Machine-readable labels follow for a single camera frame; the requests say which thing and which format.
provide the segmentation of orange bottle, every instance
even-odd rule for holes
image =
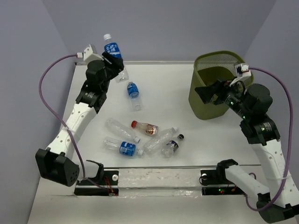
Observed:
[[[143,133],[150,135],[150,136],[155,136],[158,132],[158,126],[156,125],[151,125],[148,123],[140,123],[135,120],[133,120],[131,124],[132,128],[137,128]]]

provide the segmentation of gray wall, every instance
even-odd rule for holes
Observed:
[[[39,179],[35,152],[59,128],[39,99],[38,82],[68,50],[40,0],[1,1],[0,30],[0,222],[25,224]],[[44,96],[60,114],[73,69],[71,60],[63,62],[44,81]]]
[[[252,42],[245,59],[251,66],[271,71],[287,85],[294,107],[291,172],[299,187],[299,1],[277,1]],[[273,97],[269,115],[282,136],[283,152],[287,150],[289,109],[284,90],[271,77],[255,73],[255,81],[267,86]]]
[[[103,49],[111,33],[125,60],[194,60],[228,49],[244,56],[275,0],[43,0],[67,49]]]

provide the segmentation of green mesh trash can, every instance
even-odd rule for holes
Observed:
[[[237,54],[230,51],[217,51],[199,56],[194,62],[194,70],[189,92],[189,103],[196,117],[202,120],[217,118],[228,110],[226,104],[204,104],[196,87],[209,86],[218,79],[233,79],[236,76],[235,65],[245,63]],[[253,82],[253,74],[250,79],[244,81],[249,87]]]

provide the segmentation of red wire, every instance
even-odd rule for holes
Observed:
[[[104,178],[104,180],[105,180],[105,184],[106,184],[106,186],[108,186],[107,177]]]
[[[228,186],[224,190],[226,190],[229,186],[230,186],[230,182],[228,182]]]
[[[107,179],[107,181],[108,181],[108,184],[109,184],[109,187],[110,187],[110,189],[111,189],[111,192],[114,193],[114,192],[113,192],[113,189],[112,189],[112,187],[111,187],[111,183],[110,183],[110,181],[109,181],[109,178],[108,178],[107,176],[106,176],[106,179]]]

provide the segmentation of mounting screw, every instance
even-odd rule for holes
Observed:
[[[206,181],[206,180],[207,180],[207,174],[202,174],[202,175],[201,175],[201,178],[202,178],[204,181]]]
[[[114,175],[112,176],[112,180],[113,180],[113,181],[117,181],[117,180],[118,180],[118,175],[114,174]]]

